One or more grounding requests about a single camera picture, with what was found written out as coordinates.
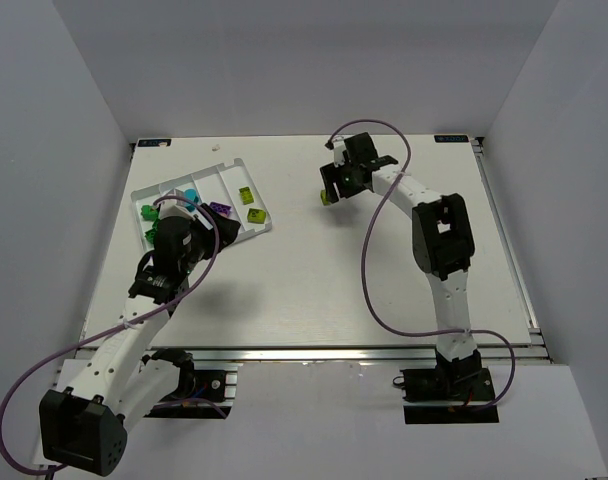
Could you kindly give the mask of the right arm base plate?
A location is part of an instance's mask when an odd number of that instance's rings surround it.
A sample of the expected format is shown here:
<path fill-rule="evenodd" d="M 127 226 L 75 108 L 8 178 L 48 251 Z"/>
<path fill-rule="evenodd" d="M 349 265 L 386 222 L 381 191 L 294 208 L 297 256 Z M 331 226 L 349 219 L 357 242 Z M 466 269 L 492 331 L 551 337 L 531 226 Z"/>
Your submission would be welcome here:
<path fill-rule="evenodd" d="M 490 372 L 483 368 L 472 380 L 465 380 L 448 391 L 435 369 L 406 369 L 392 381 L 403 393 L 404 421 L 407 425 L 497 424 Z"/>

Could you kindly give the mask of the blue rounded lego brick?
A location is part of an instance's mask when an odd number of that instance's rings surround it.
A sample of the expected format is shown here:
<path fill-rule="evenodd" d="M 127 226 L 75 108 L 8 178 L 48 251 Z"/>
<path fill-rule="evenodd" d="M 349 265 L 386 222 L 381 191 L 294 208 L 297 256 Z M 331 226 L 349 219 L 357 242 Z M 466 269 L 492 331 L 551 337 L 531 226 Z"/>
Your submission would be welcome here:
<path fill-rule="evenodd" d="M 200 203 L 200 196 L 195 189 L 186 189 L 183 191 L 186 201 L 184 202 L 185 207 L 188 210 L 193 210 L 196 204 Z"/>

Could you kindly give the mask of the purple lego brick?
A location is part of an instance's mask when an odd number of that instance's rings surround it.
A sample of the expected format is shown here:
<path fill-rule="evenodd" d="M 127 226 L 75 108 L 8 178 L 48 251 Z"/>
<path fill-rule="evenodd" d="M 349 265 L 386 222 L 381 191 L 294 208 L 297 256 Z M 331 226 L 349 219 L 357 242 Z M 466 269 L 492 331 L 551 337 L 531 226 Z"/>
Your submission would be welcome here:
<path fill-rule="evenodd" d="M 208 204 L 208 206 L 216 213 L 218 213 L 219 215 L 228 218 L 231 213 L 233 208 L 230 205 L 227 204 L 222 204 L 219 202 L 210 202 Z"/>

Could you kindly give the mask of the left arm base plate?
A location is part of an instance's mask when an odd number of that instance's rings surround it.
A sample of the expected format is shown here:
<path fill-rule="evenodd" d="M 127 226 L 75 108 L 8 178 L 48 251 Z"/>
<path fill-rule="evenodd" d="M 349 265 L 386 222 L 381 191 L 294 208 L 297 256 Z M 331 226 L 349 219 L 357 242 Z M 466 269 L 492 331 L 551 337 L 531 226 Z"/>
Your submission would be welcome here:
<path fill-rule="evenodd" d="M 179 398 L 167 395 L 147 418 L 224 420 L 232 410 L 237 387 L 233 370 L 196 370 L 193 389 Z"/>

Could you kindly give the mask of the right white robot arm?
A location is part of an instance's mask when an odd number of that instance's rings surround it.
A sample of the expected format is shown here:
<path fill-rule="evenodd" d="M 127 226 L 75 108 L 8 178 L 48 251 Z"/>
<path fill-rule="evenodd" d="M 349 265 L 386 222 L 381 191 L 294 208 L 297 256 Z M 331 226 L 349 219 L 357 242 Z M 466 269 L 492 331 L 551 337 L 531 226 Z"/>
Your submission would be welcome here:
<path fill-rule="evenodd" d="M 333 160 L 320 169 L 324 204 L 370 191 L 411 221 L 412 254 L 431 288 L 437 324 L 431 334 L 437 341 L 434 368 L 404 373 L 407 401 L 467 400 L 482 364 L 470 332 L 467 280 L 475 244 L 463 197 L 424 186 L 396 159 L 379 155 L 367 133 L 330 138 L 325 146 Z"/>

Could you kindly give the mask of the green long lego brick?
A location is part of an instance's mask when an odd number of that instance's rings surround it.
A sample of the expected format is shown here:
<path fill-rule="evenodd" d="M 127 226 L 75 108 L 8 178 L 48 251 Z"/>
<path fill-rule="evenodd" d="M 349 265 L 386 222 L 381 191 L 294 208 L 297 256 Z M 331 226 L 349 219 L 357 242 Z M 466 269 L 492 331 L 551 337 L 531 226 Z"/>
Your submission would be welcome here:
<path fill-rule="evenodd" d="M 154 239 L 156 236 L 157 230 L 156 229 L 150 229 L 148 231 L 145 232 L 145 239 L 149 244 L 153 244 L 154 243 Z"/>

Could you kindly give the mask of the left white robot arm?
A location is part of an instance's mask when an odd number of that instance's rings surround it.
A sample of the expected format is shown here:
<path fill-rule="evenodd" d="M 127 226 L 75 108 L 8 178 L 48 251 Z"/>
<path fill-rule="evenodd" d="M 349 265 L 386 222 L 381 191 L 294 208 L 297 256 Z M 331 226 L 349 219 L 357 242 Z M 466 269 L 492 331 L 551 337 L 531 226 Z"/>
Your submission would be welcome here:
<path fill-rule="evenodd" d="M 99 476 L 113 472 L 128 433 L 161 401 L 180 402 L 199 386 L 193 357 L 174 348 L 147 351 L 189 288 L 195 265 L 237 239 L 240 224 L 216 213 L 205 225 L 192 214 L 157 223 L 140 259 L 116 333 L 104 339 L 78 375 L 39 404 L 44 457 Z"/>

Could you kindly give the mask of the green square lego brick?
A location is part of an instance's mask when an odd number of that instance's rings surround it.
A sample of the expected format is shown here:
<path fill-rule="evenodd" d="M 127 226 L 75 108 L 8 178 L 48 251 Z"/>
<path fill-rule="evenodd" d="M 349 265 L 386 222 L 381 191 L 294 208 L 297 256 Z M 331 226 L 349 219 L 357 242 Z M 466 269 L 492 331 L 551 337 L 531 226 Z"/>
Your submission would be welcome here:
<path fill-rule="evenodd" d="M 140 208 L 140 216 L 144 221 L 154 222 L 159 217 L 159 211 L 153 205 L 142 205 Z"/>

